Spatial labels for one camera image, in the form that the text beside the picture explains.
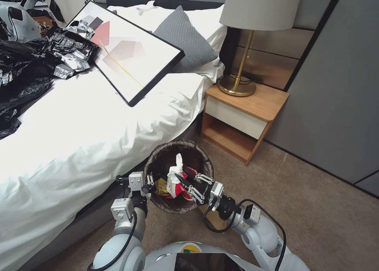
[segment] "framed painting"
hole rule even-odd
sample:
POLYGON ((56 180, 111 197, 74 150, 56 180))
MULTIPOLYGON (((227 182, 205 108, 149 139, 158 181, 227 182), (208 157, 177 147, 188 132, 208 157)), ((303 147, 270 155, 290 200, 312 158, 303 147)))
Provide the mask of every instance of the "framed painting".
POLYGON ((88 2, 73 18, 94 30, 95 64, 129 106, 139 102, 183 57, 182 49, 88 2))

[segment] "nightstand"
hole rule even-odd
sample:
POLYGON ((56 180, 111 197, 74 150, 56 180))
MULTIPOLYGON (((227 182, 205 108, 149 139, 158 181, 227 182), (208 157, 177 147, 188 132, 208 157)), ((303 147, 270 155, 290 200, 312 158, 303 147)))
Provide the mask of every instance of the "nightstand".
POLYGON ((201 137, 248 165, 288 96, 261 84, 248 97, 213 86, 206 92, 201 137))

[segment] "gray knitted pillow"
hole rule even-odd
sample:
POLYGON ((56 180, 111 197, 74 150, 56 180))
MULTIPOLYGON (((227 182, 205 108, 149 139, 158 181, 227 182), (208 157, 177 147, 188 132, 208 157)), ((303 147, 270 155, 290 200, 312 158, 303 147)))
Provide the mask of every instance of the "gray knitted pillow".
POLYGON ((218 56, 189 20, 182 6, 179 6, 154 31, 156 36, 183 49, 186 55, 172 69, 174 73, 190 72, 218 56))

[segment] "white drawer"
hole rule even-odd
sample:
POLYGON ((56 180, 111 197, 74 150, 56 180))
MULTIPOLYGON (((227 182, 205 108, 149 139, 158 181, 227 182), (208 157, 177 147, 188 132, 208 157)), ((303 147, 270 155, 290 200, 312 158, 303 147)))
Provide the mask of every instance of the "white drawer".
POLYGON ((226 105, 211 96, 206 99, 205 112, 255 139, 259 139, 267 124, 267 122, 226 105))

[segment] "white bedsheet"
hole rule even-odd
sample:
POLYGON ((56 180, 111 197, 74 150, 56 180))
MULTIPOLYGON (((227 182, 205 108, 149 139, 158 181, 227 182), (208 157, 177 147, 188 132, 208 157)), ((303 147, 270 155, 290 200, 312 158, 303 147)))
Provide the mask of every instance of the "white bedsheet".
POLYGON ((204 90, 198 74, 168 74, 132 108, 97 68, 56 80, 0 140, 0 270, 17 270, 117 175, 180 135, 204 90))

